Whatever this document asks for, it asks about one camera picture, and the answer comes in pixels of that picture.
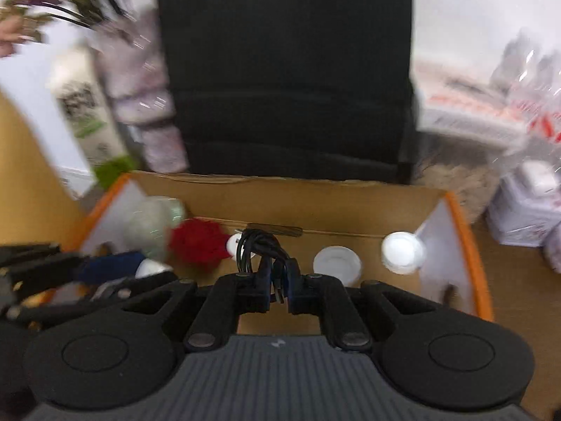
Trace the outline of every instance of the flower stem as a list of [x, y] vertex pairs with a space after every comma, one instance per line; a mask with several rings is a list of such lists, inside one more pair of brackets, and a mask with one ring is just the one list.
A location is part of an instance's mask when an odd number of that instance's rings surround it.
[[71, 16], [76, 17], [78, 20], [82, 20], [83, 17], [81, 14], [75, 13], [74, 11], [70, 11], [69, 9], [63, 8], [62, 6], [58, 6], [52, 3], [46, 3], [46, 2], [42, 2], [40, 4], [40, 6], [45, 6], [46, 8], [53, 8], [56, 9], [57, 11], [62, 11], [64, 13], [70, 14]]
[[79, 25], [80, 27], [91, 28], [88, 24], [85, 24], [84, 22], [80, 22], [79, 20], [71, 19], [70, 17], [64, 17], [63, 15], [51, 14], [51, 13], [48, 14], [51, 17], [55, 17], [55, 19], [66, 20], [66, 22], [72, 22], [73, 24]]

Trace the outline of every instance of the open box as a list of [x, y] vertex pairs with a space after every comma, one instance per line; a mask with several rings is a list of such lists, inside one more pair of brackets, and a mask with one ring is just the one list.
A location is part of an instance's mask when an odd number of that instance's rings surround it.
[[[449, 192], [362, 181], [133, 172], [123, 175], [99, 201], [71, 249], [89, 254], [110, 241], [119, 252], [132, 250], [123, 239], [124, 226], [146, 195], [178, 198], [189, 216], [218, 221], [229, 233], [249, 223], [301, 228], [300, 237], [277, 237], [298, 260], [302, 273], [312, 272], [313, 258], [322, 248], [342, 245], [362, 260], [360, 281], [380, 280], [436, 301], [454, 285], [459, 308], [493, 319], [475, 242]], [[381, 240], [401, 230], [416, 232], [427, 248], [425, 264], [412, 275], [394, 274], [381, 263]], [[212, 284], [220, 275], [237, 271], [233, 260], [222, 261], [212, 273], [185, 267], [173, 258], [169, 263], [179, 276], [192, 278], [199, 285]], [[240, 317], [238, 332], [314, 334], [319, 333], [319, 323], [309, 315], [288, 314], [285, 305], [271, 304], [267, 314]]]

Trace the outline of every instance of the ribbed gray panel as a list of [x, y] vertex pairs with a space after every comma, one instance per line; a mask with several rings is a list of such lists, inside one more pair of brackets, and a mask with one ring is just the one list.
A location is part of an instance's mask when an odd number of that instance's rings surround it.
[[323, 336], [232, 336], [217, 351], [187, 356], [145, 400], [97, 413], [39, 406], [27, 421], [531, 421], [515, 406], [456, 414], [424, 407], [391, 388], [364, 355]]

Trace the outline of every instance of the brown table surface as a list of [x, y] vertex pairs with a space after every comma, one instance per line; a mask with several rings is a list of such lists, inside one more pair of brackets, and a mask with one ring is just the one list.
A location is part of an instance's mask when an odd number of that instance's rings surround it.
[[493, 298], [495, 321], [519, 333], [534, 350], [536, 370], [522, 406], [550, 419], [561, 406], [561, 274], [541, 249], [499, 245], [479, 221], [473, 233]]

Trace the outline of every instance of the black fabric panel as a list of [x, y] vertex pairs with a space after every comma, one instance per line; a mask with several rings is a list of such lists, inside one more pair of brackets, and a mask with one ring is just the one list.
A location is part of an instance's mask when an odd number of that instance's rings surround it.
[[184, 140], [317, 150], [397, 163], [404, 108], [280, 92], [177, 93]]
[[315, 150], [232, 142], [187, 143], [194, 174], [259, 175], [301, 179], [395, 182], [409, 166], [384, 164]]
[[158, 0], [173, 91], [409, 100], [411, 0]]

